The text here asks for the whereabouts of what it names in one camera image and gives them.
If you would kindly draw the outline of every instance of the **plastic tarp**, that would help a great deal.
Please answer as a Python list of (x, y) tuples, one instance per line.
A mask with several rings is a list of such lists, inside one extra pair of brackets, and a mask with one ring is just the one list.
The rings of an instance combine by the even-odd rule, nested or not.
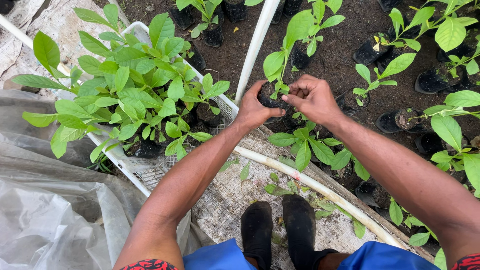
[(146, 196), (84, 169), (89, 139), (69, 143), (65, 162), (51, 158), (56, 125), (35, 128), (21, 114), (52, 105), (0, 90), (0, 269), (111, 269)]

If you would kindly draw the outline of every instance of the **wooden plank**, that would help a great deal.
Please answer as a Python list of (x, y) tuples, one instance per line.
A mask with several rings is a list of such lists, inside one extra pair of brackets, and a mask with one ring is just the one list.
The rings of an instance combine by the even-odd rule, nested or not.
[[(266, 126), (261, 125), (259, 129), (264, 132), (267, 136), (270, 136), (274, 134), (270, 129), (268, 129)], [(284, 147), (289, 153), (290, 153), (290, 147)], [(348, 200), (350, 203), (358, 207), (359, 209), (363, 210), (365, 213), (369, 214), (371, 217), (374, 218), (380, 225), (388, 229), (393, 235), (398, 237), (400, 240), (403, 242), (407, 243), (410, 241), (410, 238), (406, 236), (403, 232), (401, 232), (398, 228), (396, 228), (393, 224), (391, 224), (389, 221), (384, 219), (382, 216), (380, 216), (375, 210), (370, 208), (368, 205), (363, 203), (360, 199), (358, 199), (354, 194), (352, 194), (350, 191), (348, 191), (344, 186), (339, 184), (335, 179), (330, 177), (328, 174), (326, 174), (324, 171), (322, 171), (320, 168), (318, 168), (315, 164), (310, 162), (310, 164), (307, 166), (307, 168), (311, 169), (314, 173), (316, 173), (319, 176), (319, 179), (316, 179), (320, 183), (326, 185), (327, 187), (332, 187), (334, 191), (336, 191), (337, 194), (342, 196), (344, 199)], [(423, 249), (420, 246), (414, 246), (413, 247), (415, 251), (428, 260), (429, 262), (433, 263), (434, 257), (428, 253), (425, 249)]]

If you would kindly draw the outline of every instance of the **person's left hand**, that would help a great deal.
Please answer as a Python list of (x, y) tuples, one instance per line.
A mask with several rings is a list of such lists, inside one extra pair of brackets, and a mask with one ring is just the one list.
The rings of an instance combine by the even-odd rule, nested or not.
[(257, 81), (252, 87), (243, 95), (241, 100), (240, 110), (233, 124), (247, 128), (248, 132), (259, 127), (270, 117), (280, 117), (285, 115), (285, 110), (281, 108), (267, 108), (264, 107), (257, 99), (258, 92), (262, 89), (262, 85), (267, 80)]

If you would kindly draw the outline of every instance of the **person's right hand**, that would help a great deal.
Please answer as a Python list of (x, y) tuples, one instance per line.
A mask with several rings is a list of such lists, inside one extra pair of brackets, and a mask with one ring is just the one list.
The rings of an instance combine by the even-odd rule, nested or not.
[(289, 87), (290, 94), (283, 95), (282, 99), (295, 106), (312, 122), (328, 125), (346, 117), (325, 80), (304, 74)]

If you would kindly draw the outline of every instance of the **blue shorts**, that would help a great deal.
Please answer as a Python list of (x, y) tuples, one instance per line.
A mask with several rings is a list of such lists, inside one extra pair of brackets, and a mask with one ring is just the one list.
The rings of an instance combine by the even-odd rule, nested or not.
[[(183, 257), (185, 270), (256, 270), (237, 246), (235, 239), (205, 246)], [(366, 242), (337, 270), (439, 270), (424, 258), (407, 250), (375, 241)]]

